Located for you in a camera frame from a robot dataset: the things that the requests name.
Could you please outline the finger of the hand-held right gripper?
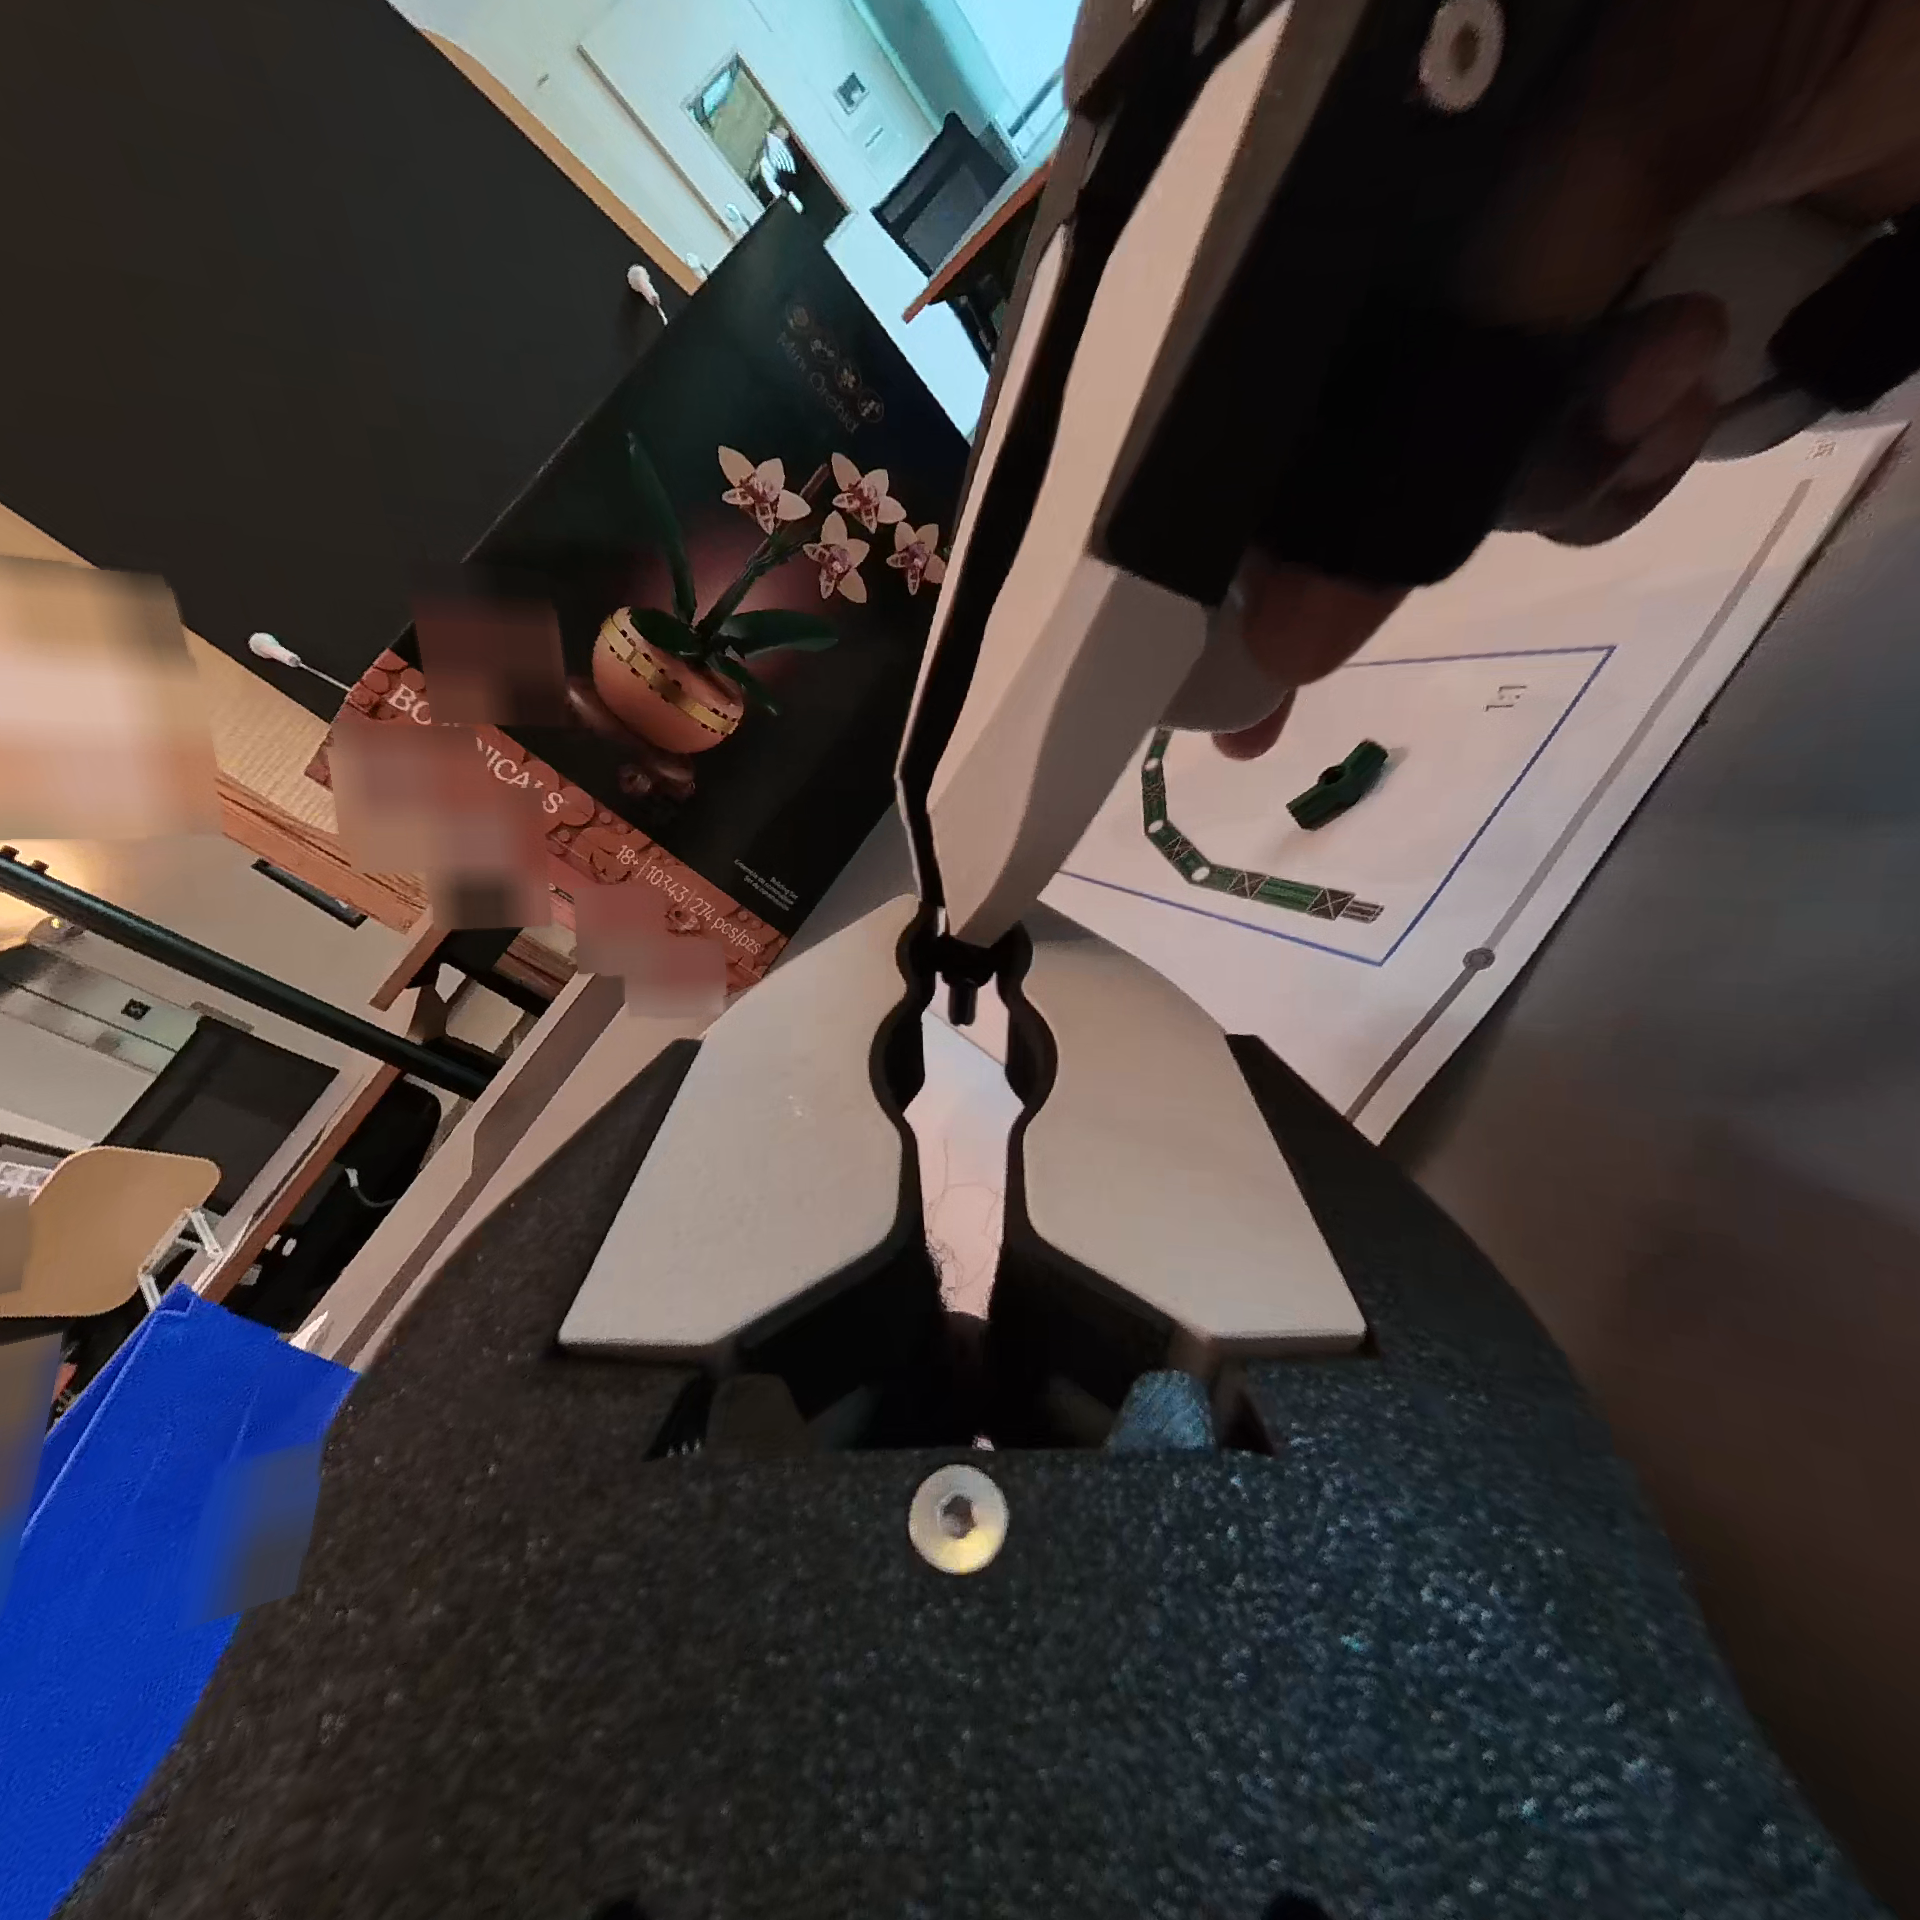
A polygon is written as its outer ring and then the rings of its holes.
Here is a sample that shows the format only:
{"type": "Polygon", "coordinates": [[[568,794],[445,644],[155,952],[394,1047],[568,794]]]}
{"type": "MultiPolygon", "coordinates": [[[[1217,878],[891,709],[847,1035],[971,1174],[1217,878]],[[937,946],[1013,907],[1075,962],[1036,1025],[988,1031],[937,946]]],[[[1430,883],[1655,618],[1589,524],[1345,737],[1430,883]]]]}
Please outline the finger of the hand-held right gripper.
{"type": "Polygon", "coordinates": [[[1113,247],[1116,229],[1102,205],[1099,172],[1094,142],[1065,142],[1053,156],[1020,257],[1016,299],[996,353],[986,418],[972,445],[947,584],[896,761],[896,801],[916,894],[940,916],[957,903],[959,853],[938,849],[935,775],[959,731],[966,697],[986,683],[980,656],[988,619],[1041,498],[1068,375],[1113,247]]]}
{"type": "Polygon", "coordinates": [[[1082,3],[1063,142],[1094,142],[1115,239],[1068,372],[1038,500],[986,619],[983,687],[932,775],[943,926],[1001,944],[1203,656],[1219,587],[1159,585],[1102,551],[1129,461],[1327,91],[1324,3],[1082,3]]]}

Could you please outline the black display board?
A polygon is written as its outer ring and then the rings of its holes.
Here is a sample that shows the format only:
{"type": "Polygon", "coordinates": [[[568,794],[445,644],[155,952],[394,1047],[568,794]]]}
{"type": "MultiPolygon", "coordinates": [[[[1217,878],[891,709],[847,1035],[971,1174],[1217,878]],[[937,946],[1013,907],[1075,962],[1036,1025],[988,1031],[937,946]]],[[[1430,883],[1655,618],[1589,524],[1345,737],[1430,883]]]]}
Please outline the black display board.
{"type": "Polygon", "coordinates": [[[301,707],[659,336],[684,269],[397,6],[2,6],[2,494],[301,707]]]}

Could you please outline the brown cardboard sheet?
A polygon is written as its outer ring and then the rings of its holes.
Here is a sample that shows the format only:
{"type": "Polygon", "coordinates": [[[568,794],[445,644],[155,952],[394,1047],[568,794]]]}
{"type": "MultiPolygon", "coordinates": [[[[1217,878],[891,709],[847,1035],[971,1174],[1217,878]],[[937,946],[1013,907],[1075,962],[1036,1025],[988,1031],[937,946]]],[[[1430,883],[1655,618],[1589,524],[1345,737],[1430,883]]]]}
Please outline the brown cardboard sheet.
{"type": "Polygon", "coordinates": [[[355,910],[307,766],[324,724],[191,633],[163,579],[100,571],[4,507],[4,841],[179,843],[221,830],[355,910]]]}

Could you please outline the light wooden chair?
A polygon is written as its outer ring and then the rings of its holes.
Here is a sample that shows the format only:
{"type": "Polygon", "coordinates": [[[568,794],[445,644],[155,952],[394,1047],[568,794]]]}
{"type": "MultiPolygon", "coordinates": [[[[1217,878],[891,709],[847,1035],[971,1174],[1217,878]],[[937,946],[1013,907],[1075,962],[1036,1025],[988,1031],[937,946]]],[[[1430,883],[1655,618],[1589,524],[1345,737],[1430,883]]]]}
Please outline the light wooden chair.
{"type": "Polygon", "coordinates": [[[70,1323],[123,1308],[221,1179],[213,1160],[90,1145],[31,1196],[4,1194],[2,1320],[70,1323]]]}

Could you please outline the wooden table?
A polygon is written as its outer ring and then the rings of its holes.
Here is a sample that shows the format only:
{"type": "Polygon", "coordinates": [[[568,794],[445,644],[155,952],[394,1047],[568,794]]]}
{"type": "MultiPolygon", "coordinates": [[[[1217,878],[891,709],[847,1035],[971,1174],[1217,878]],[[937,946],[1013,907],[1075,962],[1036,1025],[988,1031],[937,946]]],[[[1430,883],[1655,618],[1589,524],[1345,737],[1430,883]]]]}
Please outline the wooden table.
{"type": "Polygon", "coordinates": [[[1022,256],[1034,229],[1054,156],[1038,157],[1010,177],[953,252],[909,299],[900,319],[912,324],[932,306],[948,306],[998,330],[1013,304],[1022,256]]]}

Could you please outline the black metal rail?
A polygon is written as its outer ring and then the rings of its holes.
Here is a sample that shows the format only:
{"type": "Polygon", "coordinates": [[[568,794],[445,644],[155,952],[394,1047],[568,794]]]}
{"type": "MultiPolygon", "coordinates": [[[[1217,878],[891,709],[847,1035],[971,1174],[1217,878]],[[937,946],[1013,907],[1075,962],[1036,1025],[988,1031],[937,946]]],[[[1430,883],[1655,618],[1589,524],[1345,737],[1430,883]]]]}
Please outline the black metal rail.
{"type": "Polygon", "coordinates": [[[458,1098],[487,1092],[507,1061],[465,1042],[417,1042],[372,1020],[232,959],[164,924],[103,899],[52,875],[45,864],[2,848],[2,891],[48,918],[72,924],[113,947],[138,953],[187,979],[231,995],[326,1044],[394,1067],[406,1078],[458,1098]]]}

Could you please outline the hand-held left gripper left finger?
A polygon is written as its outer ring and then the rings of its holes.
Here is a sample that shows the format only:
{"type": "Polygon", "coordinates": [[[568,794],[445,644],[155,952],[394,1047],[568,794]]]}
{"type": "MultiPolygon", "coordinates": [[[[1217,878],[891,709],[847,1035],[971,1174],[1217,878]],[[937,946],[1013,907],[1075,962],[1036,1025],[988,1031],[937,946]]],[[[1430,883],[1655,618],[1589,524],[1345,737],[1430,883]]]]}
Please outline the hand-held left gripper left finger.
{"type": "Polygon", "coordinates": [[[893,895],[709,1025],[566,1308],[573,1355],[686,1374],[653,1447],[968,1447],[928,1242],[932,916],[893,895]]]}

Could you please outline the small black connector piece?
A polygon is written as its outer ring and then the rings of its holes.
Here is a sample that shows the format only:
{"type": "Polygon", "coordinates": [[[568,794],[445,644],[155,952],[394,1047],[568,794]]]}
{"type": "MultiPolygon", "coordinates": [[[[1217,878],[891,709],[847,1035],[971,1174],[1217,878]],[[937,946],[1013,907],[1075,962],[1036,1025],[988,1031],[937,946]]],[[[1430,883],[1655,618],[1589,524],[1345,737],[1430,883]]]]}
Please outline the small black connector piece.
{"type": "Polygon", "coordinates": [[[927,976],[945,985],[950,1025],[962,1030],[972,1025],[979,1018],[983,989],[996,984],[998,974],[996,944],[961,937],[950,928],[932,934],[927,947],[927,976]]]}

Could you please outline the grey desk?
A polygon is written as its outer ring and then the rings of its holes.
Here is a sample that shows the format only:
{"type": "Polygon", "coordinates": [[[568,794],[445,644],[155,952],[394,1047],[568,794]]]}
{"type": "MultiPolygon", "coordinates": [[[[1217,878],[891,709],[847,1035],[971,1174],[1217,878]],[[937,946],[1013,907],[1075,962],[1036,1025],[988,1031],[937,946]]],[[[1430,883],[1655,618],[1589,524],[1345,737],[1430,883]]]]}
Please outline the grey desk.
{"type": "Polygon", "coordinates": [[[1388,1355],[1277,1453],[651,1458],[544,1355],[621,1089],[335,1426],[287,1830],[223,1911],[1917,1915],[1917,431],[1380,1154],[1388,1355]]]}

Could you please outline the dark flower set box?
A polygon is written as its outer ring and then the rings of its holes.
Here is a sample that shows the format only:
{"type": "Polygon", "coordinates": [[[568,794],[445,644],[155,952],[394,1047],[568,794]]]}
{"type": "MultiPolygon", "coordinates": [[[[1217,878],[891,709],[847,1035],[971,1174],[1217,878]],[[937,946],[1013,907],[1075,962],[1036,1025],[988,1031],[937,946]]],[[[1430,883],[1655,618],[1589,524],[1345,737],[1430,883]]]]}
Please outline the dark flower set box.
{"type": "Polygon", "coordinates": [[[968,454],[774,209],[363,669],[317,775],[469,735],[556,924],[639,888],[741,994],[895,804],[968,454]]]}

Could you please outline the white instruction sheet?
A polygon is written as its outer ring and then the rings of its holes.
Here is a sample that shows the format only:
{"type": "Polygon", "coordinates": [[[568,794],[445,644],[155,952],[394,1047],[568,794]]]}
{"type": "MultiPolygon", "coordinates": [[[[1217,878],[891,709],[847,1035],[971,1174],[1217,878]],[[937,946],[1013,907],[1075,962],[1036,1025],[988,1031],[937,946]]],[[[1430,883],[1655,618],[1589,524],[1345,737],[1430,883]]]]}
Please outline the white instruction sheet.
{"type": "Polygon", "coordinates": [[[1491,540],[1253,761],[1142,733],[1044,891],[1382,1142],[1560,924],[1908,434],[1827,423],[1703,463],[1595,548],[1491,540]],[[1363,739],[1324,827],[1287,804],[1363,739]]]}

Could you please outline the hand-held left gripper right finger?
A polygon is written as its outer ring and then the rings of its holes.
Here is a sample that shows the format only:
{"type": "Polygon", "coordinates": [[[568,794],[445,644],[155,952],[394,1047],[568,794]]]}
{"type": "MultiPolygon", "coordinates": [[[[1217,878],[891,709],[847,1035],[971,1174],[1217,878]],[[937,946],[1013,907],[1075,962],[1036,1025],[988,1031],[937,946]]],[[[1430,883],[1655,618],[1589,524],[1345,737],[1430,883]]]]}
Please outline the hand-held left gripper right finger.
{"type": "Polygon", "coordinates": [[[980,1350],[995,1441],[1099,1447],[1159,1376],[1231,1426],[1250,1364],[1367,1350],[1258,1099],[1264,1044],[1075,921],[1026,921],[998,991],[1020,1115],[980,1350]]]}

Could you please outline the black monitor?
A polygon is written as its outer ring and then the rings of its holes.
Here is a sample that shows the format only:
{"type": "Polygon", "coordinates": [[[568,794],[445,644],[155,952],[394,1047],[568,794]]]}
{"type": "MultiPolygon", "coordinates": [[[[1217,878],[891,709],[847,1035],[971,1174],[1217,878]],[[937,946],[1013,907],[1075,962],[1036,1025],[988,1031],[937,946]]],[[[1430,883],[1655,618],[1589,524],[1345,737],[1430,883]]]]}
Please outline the black monitor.
{"type": "Polygon", "coordinates": [[[216,1163],[204,1207],[226,1216],[337,1078],[337,1067],[204,1018],[103,1143],[216,1163]]]}

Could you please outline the small green brick piece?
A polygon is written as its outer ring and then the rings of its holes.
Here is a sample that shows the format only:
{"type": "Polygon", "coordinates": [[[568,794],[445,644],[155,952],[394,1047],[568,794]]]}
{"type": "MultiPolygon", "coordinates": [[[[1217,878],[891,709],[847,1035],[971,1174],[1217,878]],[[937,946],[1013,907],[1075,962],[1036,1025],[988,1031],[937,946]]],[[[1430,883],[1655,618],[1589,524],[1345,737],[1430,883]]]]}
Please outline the small green brick piece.
{"type": "Polygon", "coordinates": [[[1388,747],[1364,737],[1345,757],[1324,768],[1306,790],[1290,798],[1287,812],[1304,832],[1327,827],[1376,790],[1388,761],[1388,747]]]}

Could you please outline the blue plastic bin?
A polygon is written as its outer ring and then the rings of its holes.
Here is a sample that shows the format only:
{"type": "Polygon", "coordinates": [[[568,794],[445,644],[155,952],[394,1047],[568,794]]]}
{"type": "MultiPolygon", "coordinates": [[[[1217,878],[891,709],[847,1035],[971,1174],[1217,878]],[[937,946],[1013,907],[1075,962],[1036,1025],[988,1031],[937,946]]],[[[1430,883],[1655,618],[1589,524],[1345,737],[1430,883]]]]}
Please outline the blue plastic bin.
{"type": "Polygon", "coordinates": [[[292,1595],[355,1386],[170,1287],[4,1520],[2,1914],[48,1915],[193,1715],[243,1614],[292,1595]]]}

